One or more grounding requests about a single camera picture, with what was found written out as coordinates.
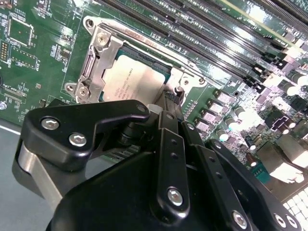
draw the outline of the silver bolt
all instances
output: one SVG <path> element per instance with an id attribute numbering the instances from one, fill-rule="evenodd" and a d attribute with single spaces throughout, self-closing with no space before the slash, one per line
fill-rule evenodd
<path id="1" fill-rule="evenodd" d="M 47 130 L 56 130 L 59 127 L 59 122 L 52 118 L 43 119 L 41 122 L 43 128 Z"/>
<path id="2" fill-rule="evenodd" d="M 183 197 L 176 189 L 168 190 L 168 198 L 175 206 L 181 206 L 183 204 Z"/>
<path id="3" fill-rule="evenodd" d="M 287 219 L 288 219 L 289 223 L 290 223 L 294 228 L 296 228 L 296 229 L 298 228 L 297 223 L 295 222 L 295 220 L 294 220 L 292 217 L 290 217 L 290 216 L 287 215 Z"/>
<path id="4" fill-rule="evenodd" d="M 187 124 L 187 127 L 189 127 L 191 130 L 194 130 L 194 126 L 192 124 Z"/>
<path id="5" fill-rule="evenodd" d="M 220 143 L 218 143 L 217 141 L 215 141 L 214 144 L 215 144 L 215 146 L 216 146 L 217 148 L 221 149 Z"/>
<path id="6" fill-rule="evenodd" d="M 69 136 L 68 140 L 73 146 L 77 147 L 85 146 L 87 143 L 86 137 L 80 133 L 73 133 Z"/>
<path id="7" fill-rule="evenodd" d="M 5 110 L 7 108 L 5 101 L 0 101 L 0 110 Z"/>
<path id="8" fill-rule="evenodd" d="M 105 46 L 108 42 L 108 38 L 105 33 L 98 33 L 96 36 L 96 40 L 100 46 Z"/>
<path id="9" fill-rule="evenodd" d="M 172 115 L 167 114 L 167 118 L 169 118 L 169 119 L 173 119 L 173 116 L 172 116 Z"/>
<path id="10" fill-rule="evenodd" d="M 232 213 L 233 219 L 236 224 L 238 224 L 243 230 L 247 229 L 247 221 L 238 211 L 233 211 Z"/>
<path id="11" fill-rule="evenodd" d="M 278 214 L 274 213 L 274 217 L 276 218 L 277 223 L 283 227 L 286 228 L 287 224 L 285 223 L 285 221 L 282 219 L 282 217 L 280 217 Z"/>
<path id="12" fill-rule="evenodd" d="M 74 88 L 73 88 L 71 85 L 67 85 L 67 86 L 66 86 L 66 90 L 67 90 L 67 91 L 73 91 Z"/>

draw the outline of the black bracket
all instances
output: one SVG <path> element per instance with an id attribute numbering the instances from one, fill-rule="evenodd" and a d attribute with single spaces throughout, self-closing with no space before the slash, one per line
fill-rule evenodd
<path id="1" fill-rule="evenodd" d="M 149 116 L 147 107 L 136 100 L 40 108 L 26 115 L 21 139 L 29 151 L 57 167 L 80 170 L 93 152 L 96 134 L 123 123 L 145 122 Z M 44 119 L 55 120 L 58 127 L 45 129 Z M 77 133 L 86 139 L 83 146 L 69 141 Z"/>

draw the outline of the capacitor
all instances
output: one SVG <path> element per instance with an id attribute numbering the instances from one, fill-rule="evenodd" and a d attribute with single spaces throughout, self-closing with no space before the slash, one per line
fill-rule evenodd
<path id="1" fill-rule="evenodd" d="M 288 128 L 285 124 L 281 125 L 281 126 L 278 128 L 278 130 L 279 130 L 283 135 L 288 134 L 289 131 L 290 131 L 289 128 Z"/>
<path id="2" fill-rule="evenodd" d="M 298 84 L 299 86 L 308 85 L 308 76 L 296 72 L 294 75 L 292 75 L 291 81 Z"/>
<path id="3" fill-rule="evenodd" d="M 288 128 L 292 129 L 292 128 L 295 128 L 296 122 L 294 122 L 294 121 L 291 120 L 291 119 L 288 119 L 288 120 L 285 122 L 285 125 L 286 125 Z"/>
<path id="4" fill-rule="evenodd" d="M 281 88 L 288 96 L 294 96 L 298 93 L 298 88 L 292 83 L 285 83 Z"/>
<path id="5" fill-rule="evenodd" d="M 218 138 L 220 141 L 224 142 L 229 139 L 229 135 L 226 133 L 224 129 L 219 129 L 216 134 L 218 135 Z"/>
<path id="6" fill-rule="evenodd" d="M 238 128 L 238 124 L 235 122 L 233 118 L 226 119 L 226 125 L 231 131 L 236 130 Z"/>
<path id="7" fill-rule="evenodd" d="M 253 150 L 255 150 L 255 149 L 257 148 L 256 145 L 255 145 L 255 143 L 253 142 L 251 136 L 246 136 L 246 137 L 245 137 L 245 142 L 246 142 L 248 148 L 249 148 L 251 151 L 253 151 Z"/>
<path id="8" fill-rule="evenodd" d="M 246 154 L 246 159 L 250 167 L 255 167 L 257 165 L 257 160 L 251 153 Z"/>
<path id="9" fill-rule="evenodd" d="M 263 139 L 261 135 L 258 135 L 255 139 L 254 139 L 254 144 L 255 146 L 258 146 L 262 143 Z"/>
<path id="10" fill-rule="evenodd" d="M 236 108 L 234 110 L 234 113 L 240 120 L 244 120 L 245 118 L 247 118 L 247 112 L 242 107 Z"/>

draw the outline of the table surface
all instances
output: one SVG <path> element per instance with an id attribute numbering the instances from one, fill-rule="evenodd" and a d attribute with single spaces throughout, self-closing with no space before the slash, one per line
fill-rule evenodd
<path id="1" fill-rule="evenodd" d="M 19 135 L 0 128 L 0 231 L 45 231 L 52 210 L 44 199 L 18 184 L 12 174 L 18 139 Z M 112 165 L 101 158 L 91 160 L 86 177 Z"/>

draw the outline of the black robotic arm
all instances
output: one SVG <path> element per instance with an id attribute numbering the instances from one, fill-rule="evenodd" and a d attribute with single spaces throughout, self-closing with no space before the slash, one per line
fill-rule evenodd
<path id="1" fill-rule="evenodd" d="M 89 159 L 140 153 L 85 178 Z M 50 231 L 300 231 L 296 218 L 219 141 L 204 145 L 179 98 L 30 111 L 13 163 L 17 181 L 54 210 Z"/>

